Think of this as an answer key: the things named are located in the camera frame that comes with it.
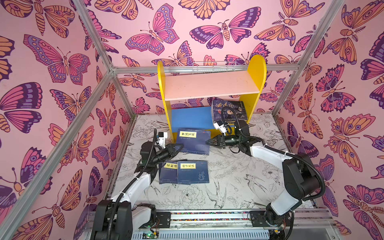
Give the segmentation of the small green circuit board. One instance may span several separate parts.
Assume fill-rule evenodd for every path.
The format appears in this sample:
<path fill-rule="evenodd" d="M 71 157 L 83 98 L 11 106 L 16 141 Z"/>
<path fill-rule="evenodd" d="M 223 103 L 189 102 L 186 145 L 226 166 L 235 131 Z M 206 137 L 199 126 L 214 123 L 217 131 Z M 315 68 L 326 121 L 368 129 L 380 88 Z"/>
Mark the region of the small green circuit board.
<path fill-rule="evenodd" d="M 158 237 L 159 237 L 158 232 L 143 232 L 143 234 L 142 234 L 143 240 L 158 239 Z"/>

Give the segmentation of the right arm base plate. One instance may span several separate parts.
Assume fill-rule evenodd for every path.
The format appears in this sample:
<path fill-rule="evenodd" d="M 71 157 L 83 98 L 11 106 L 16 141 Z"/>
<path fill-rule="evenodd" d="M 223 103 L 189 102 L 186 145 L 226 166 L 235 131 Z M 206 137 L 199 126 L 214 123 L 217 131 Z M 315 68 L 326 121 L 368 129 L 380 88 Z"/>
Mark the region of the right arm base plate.
<path fill-rule="evenodd" d="M 293 223 L 293 216 L 290 212 L 284 215 L 278 215 L 273 210 L 257 210 L 250 211 L 248 218 L 252 223 L 253 227 L 271 227 L 279 228 L 291 226 Z"/>

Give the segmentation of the navy book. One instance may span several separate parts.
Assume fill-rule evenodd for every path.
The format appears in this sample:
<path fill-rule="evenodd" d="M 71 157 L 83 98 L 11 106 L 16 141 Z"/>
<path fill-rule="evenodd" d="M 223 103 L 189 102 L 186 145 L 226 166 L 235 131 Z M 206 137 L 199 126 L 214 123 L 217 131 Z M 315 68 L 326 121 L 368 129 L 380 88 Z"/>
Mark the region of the navy book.
<path fill-rule="evenodd" d="M 178 183 L 178 163 L 176 161 L 168 161 L 160 164 L 159 183 L 160 184 L 177 184 Z"/>
<path fill-rule="evenodd" d="M 208 184 L 209 182 L 207 161 L 178 161 L 178 184 Z"/>
<path fill-rule="evenodd" d="M 211 132 L 197 129 L 179 129 L 177 144 L 183 144 L 182 153 L 209 155 L 210 146 L 206 141 L 211 139 Z"/>

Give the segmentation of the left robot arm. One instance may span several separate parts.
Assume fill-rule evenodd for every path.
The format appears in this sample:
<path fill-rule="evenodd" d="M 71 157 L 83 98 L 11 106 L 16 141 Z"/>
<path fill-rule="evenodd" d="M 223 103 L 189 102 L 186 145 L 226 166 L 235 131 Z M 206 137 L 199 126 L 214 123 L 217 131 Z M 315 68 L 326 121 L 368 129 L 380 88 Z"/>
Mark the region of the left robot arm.
<path fill-rule="evenodd" d="M 155 205 L 137 205 L 136 201 L 154 181 L 159 165 L 172 160 L 184 148 L 184 144 L 166 144 L 166 139 L 166 133 L 154 130 L 152 141 L 142 144 L 136 175 L 116 196 L 97 205 L 91 240 L 130 240 L 140 227 L 156 234 L 153 229 L 160 221 Z"/>

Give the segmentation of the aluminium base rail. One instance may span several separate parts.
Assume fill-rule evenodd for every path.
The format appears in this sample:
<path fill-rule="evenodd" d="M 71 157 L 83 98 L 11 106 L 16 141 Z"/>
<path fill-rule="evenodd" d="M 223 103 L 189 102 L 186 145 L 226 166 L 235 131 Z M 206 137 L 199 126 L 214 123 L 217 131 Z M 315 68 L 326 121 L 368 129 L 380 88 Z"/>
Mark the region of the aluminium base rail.
<path fill-rule="evenodd" d="M 152 240 L 341 240 L 337 224 L 324 209 L 297 209 L 292 225 L 279 228 L 253 227 L 248 218 L 253 210 L 190 210 L 171 211 L 170 228 L 154 228 L 158 239 Z M 138 229 L 131 240 L 142 240 Z"/>

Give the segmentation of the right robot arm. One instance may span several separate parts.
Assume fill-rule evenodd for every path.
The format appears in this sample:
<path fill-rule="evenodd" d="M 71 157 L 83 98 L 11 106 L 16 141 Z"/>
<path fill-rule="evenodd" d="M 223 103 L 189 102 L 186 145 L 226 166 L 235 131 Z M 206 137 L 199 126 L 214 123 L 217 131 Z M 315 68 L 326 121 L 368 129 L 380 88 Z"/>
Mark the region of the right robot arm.
<path fill-rule="evenodd" d="M 245 121 L 237 121 L 233 126 L 218 121 L 214 123 L 214 128 L 221 133 L 207 140 L 207 145 L 220 149 L 237 147 L 241 153 L 261 159 L 282 170 L 285 189 L 266 206 L 264 219 L 267 225 L 281 225 L 285 216 L 303 202 L 325 194 L 325 181 L 308 155 L 293 154 L 270 147 L 262 138 L 251 136 L 249 125 Z"/>

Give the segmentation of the yellow pink blue bookshelf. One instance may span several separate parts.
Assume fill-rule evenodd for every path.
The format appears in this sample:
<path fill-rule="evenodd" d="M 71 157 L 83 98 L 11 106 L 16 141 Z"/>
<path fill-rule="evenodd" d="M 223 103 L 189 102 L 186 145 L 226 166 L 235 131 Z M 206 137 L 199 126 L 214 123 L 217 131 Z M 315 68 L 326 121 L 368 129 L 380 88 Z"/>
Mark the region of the yellow pink blue bookshelf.
<path fill-rule="evenodd" d="M 238 95 L 245 105 L 247 120 L 250 121 L 267 79 L 267 65 L 260 55 L 251 59 L 245 71 L 215 73 L 208 70 L 205 74 L 167 77 L 162 63 L 157 64 L 157 69 L 173 143 L 177 140 L 180 128 L 208 130 L 213 137 L 219 135 L 220 131 L 215 130 L 212 118 L 208 116 L 210 111 L 206 107 L 173 110 L 172 101 Z"/>

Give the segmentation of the dark blue portrait book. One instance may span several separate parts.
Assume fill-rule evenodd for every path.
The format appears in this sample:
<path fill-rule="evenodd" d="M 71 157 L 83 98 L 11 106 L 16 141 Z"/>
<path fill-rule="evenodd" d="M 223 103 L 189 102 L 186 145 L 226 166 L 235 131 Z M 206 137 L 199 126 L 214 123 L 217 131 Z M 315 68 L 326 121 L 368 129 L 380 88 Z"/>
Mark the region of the dark blue portrait book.
<path fill-rule="evenodd" d="M 222 115 L 227 123 L 234 123 L 236 118 L 240 121 L 248 119 L 245 104 L 242 101 L 214 99 L 211 103 L 211 113 L 214 123 L 222 121 Z"/>

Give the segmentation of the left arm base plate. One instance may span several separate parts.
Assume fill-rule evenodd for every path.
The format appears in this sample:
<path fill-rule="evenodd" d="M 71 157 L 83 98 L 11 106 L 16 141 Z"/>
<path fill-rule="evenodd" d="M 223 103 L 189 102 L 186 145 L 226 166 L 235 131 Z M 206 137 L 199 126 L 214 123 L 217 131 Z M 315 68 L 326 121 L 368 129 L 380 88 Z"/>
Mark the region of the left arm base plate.
<path fill-rule="evenodd" d="M 171 225 L 171 213 L 159 212 L 153 214 L 149 212 L 133 212 L 133 230 L 137 229 L 154 229 L 154 228 L 170 228 Z"/>

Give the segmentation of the aluminium frame bars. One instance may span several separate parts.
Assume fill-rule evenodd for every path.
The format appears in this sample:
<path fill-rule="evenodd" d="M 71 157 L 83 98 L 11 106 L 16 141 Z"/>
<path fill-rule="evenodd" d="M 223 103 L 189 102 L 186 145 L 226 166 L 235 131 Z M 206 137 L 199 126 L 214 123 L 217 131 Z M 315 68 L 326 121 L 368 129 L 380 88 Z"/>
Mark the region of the aluminium frame bars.
<path fill-rule="evenodd" d="M 63 29 L 61 34 L 43 35 L 57 47 L 74 50 L 86 60 L 90 53 L 83 49 L 84 30 L 90 35 L 99 55 L 98 62 L 91 62 L 81 72 L 79 82 L 67 80 L 54 83 L 45 67 L 36 62 L 35 56 L 24 45 L 24 35 L 33 34 L 30 13 L 35 10 L 30 2 L 22 2 L 20 11 L 11 15 L 11 8 L 1 4 L 1 96 L 6 107 L 1 109 L 1 175 L 10 175 L 9 167 L 20 165 L 26 153 L 36 152 L 45 157 L 45 162 L 27 187 L 20 191 L 10 189 L 8 197 L 16 202 L 8 208 L 1 208 L 1 239 L 9 240 L 22 224 L 31 207 L 46 198 L 42 193 L 50 178 L 62 182 L 64 177 L 56 172 L 62 156 L 77 137 L 90 114 L 101 106 L 100 96 L 108 85 L 117 88 L 118 102 L 130 110 L 130 104 L 117 79 L 118 74 L 127 73 L 128 68 L 116 68 L 106 52 L 100 35 L 83 1 L 72 5 L 65 1 L 51 1 L 51 5 L 63 7 Z M 58 144 L 52 146 L 45 138 L 45 129 L 54 120 L 60 121 L 61 114 L 51 102 L 51 88 L 78 92 L 91 88 L 91 96 L 84 106 L 77 110 L 73 121 L 64 120 L 67 128 Z"/>

